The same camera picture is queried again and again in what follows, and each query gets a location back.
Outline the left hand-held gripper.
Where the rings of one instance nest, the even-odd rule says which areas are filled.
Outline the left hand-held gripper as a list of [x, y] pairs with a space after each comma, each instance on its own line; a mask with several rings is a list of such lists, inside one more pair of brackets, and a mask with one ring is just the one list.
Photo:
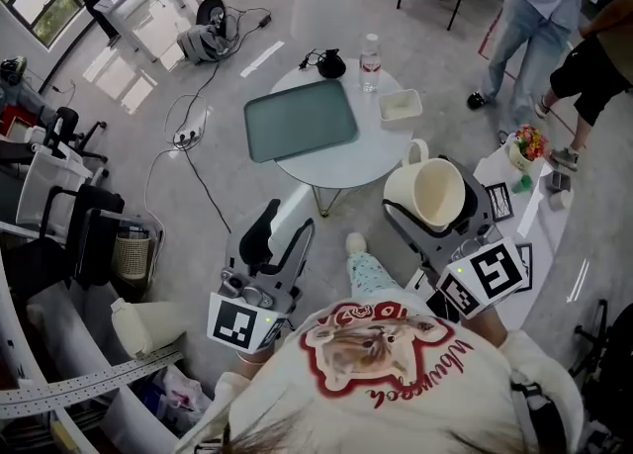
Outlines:
[[274, 269], [261, 270], [273, 257], [271, 224], [280, 205], [280, 199], [272, 199], [239, 246], [226, 245], [221, 285], [209, 299], [207, 337], [246, 354], [271, 345], [302, 296], [297, 281], [315, 235], [312, 218], [296, 230]]

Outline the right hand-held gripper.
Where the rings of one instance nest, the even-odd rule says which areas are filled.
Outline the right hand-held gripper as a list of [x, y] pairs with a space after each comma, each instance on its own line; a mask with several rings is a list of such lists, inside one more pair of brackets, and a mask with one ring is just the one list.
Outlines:
[[[491, 227], [491, 200], [485, 187], [457, 160], [445, 159], [460, 172], [465, 186], [462, 210], [447, 229], [435, 230], [389, 200], [382, 201], [382, 208], [388, 223], [420, 255], [424, 265], [441, 265], [432, 289], [461, 318], [470, 319], [513, 294], [525, 284], [527, 274], [514, 240]], [[460, 235], [487, 233], [463, 241], [448, 256], [448, 231]]]

